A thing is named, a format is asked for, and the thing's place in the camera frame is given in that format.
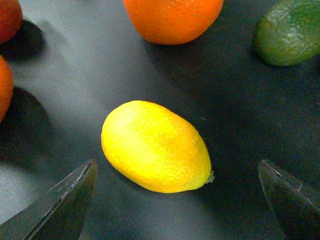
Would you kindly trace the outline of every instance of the gray table surface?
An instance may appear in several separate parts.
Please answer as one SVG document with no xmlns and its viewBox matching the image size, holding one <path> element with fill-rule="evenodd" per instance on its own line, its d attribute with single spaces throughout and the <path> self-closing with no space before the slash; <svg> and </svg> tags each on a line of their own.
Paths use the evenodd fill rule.
<svg viewBox="0 0 320 240">
<path fill-rule="evenodd" d="M 319 189 L 320 59 L 272 67 L 255 57 L 253 29 L 275 2 L 226 0 L 198 39 L 159 46 L 138 35 L 121 0 L 21 0 L 23 31 L 0 49 L 15 83 L 0 126 L 0 223 L 94 158 L 81 240 L 283 240 L 258 163 L 269 159 Z M 161 194 L 110 166 L 102 124 L 138 99 L 198 129 L 212 184 Z"/>
</svg>

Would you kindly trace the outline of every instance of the avocado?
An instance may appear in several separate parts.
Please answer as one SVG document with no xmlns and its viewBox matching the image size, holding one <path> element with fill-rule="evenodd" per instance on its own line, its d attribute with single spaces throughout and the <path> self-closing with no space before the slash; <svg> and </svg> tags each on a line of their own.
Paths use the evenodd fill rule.
<svg viewBox="0 0 320 240">
<path fill-rule="evenodd" d="M 255 53 L 274 66 L 291 66 L 320 54 L 320 0 L 280 0 L 258 21 Z"/>
</svg>

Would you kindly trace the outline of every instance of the lemon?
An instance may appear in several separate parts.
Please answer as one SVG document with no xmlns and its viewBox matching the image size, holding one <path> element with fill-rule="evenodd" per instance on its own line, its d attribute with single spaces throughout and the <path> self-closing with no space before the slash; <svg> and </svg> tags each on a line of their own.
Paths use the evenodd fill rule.
<svg viewBox="0 0 320 240">
<path fill-rule="evenodd" d="M 114 109 L 103 124 L 101 146 L 115 169 L 154 192 L 195 190 L 214 178 L 198 131 L 153 102 L 134 100 Z"/>
</svg>

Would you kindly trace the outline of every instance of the orange fruit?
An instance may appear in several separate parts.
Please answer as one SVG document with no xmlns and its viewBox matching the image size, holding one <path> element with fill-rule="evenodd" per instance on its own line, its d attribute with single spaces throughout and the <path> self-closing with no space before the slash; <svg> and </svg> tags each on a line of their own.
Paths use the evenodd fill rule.
<svg viewBox="0 0 320 240">
<path fill-rule="evenodd" d="M 190 42 L 216 20 L 224 0 L 123 0 L 137 32 L 154 44 Z"/>
<path fill-rule="evenodd" d="M 14 80 L 7 62 L 0 56 L 0 123 L 4 119 L 14 93 Z"/>
</svg>

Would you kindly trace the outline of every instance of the fake lemon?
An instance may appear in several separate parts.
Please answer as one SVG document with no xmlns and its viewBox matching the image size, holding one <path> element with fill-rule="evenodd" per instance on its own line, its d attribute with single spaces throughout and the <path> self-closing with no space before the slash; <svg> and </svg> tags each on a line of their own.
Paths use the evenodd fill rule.
<svg viewBox="0 0 320 240">
<path fill-rule="evenodd" d="M 114 109 L 103 124 L 101 145 L 115 169 L 154 192 L 195 190 L 214 178 L 198 131 L 153 102 L 134 100 Z"/>
</svg>

